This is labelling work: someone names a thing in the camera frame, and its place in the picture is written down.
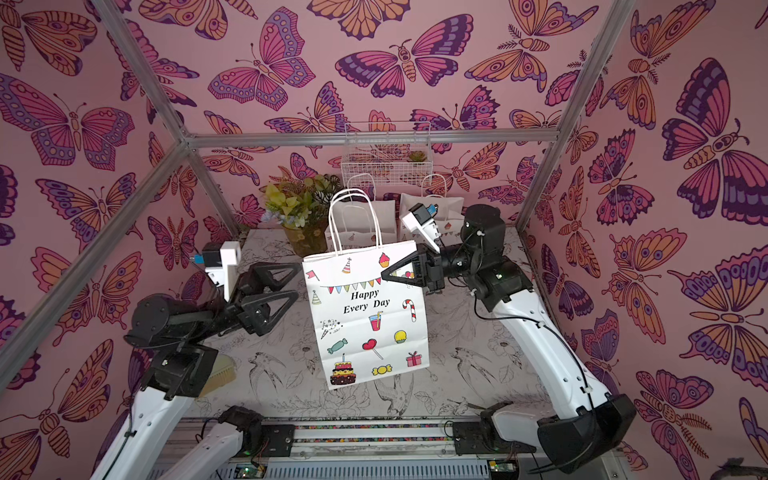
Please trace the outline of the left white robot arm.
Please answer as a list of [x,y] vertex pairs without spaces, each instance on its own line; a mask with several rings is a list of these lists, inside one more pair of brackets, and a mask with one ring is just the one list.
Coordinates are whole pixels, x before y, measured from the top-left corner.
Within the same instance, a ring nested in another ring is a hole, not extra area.
[[197,306],[154,294],[134,311],[126,342],[151,363],[123,424],[94,469],[95,479],[145,479],[184,413],[204,390],[219,353],[206,340],[242,330],[270,333],[299,294],[288,284],[297,263],[253,264],[236,281],[230,299]]

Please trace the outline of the small succulent in basket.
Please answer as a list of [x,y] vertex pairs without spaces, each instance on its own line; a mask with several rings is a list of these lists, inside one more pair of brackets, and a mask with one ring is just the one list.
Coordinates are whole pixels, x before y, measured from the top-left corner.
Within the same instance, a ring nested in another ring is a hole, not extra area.
[[412,163],[422,163],[427,160],[428,156],[425,151],[412,151],[408,155],[408,160]]

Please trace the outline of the back left white paper bag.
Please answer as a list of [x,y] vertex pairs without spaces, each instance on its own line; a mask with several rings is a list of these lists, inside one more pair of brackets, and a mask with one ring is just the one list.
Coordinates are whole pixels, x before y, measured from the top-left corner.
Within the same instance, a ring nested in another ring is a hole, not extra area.
[[369,247],[376,243],[375,223],[372,212],[381,230],[384,244],[397,241],[398,224],[396,220],[397,201],[386,198],[376,199],[376,184],[374,177],[369,173],[353,175],[347,187],[362,190],[368,201],[360,197],[352,197],[336,203],[331,212],[336,220],[338,230],[337,240],[332,236],[332,225],[325,230],[325,239],[330,251],[335,246],[340,247]]

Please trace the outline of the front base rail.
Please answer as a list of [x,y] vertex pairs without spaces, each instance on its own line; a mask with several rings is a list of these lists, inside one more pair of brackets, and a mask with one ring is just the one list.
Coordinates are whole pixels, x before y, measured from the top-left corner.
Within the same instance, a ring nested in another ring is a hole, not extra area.
[[255,451],[202,468],[206,479],[534,479],[541,452],[492,451],[469,421],[272,422]]

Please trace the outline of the potted green plant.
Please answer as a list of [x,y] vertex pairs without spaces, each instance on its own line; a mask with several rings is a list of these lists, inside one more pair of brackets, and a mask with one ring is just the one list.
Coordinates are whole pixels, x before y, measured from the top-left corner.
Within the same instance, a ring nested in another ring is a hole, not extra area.
[[279,223],[299,257],[325,253],[330,202],[341,189],[341,179],[328,174],[270,183],[264,189],[263,221]]

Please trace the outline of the back right white paper bag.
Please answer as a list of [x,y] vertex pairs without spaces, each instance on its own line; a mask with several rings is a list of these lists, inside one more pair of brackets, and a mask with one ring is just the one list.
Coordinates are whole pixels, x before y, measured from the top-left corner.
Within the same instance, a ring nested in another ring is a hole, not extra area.
[[402,219],[417,203],[421,203],[427,208],[435,207],[436,212],[433,218],[441,233],[441,242],[446,246],[459,244],[461,242],[460,231],[464,225],[464,215],[462,214],[464,198],[447,197],[448,183],[446,178],[440,174],[425,177],[419,185],[421,190],[418,195],[403,193],[400,196],[398,218]]

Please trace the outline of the white party paper bag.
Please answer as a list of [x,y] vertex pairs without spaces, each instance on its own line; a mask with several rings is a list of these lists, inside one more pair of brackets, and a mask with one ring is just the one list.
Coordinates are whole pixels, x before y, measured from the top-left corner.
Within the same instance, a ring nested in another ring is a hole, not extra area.
[[[344,189],[331,200],[329,224],[337,240],[331,208],[362,190]],[[363,248],[335,246],[303,259],[302,267],[324,377],[331,390],[413,372],[430,365],[423,290],[383,281],[381,272],[414,252],[412,240],[382,242],[372,212],[376,243]]]

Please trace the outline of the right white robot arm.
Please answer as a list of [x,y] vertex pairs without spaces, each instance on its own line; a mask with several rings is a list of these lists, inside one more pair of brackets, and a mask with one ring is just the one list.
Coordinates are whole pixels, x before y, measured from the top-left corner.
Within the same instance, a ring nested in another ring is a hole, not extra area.
[[460,279],[485,308],[482,320],[498,322],[512,335],[534,367],[554,413],[530,419],[511,407],[492,411],[494,437],[542,449],[548,464],[543,474],[558,470],[572,474],[619,446],[637,410],[625,394],[614,394],[578,358],[554,322],[529,277],[504,253],[506,226],[498,208],[476,204],[461,222],[460,243],[442,247],[434,220],[435,208],[418,203],[402,217],[402,225],[418,233],[423,243],[383,270],[389,282],[444,288]]

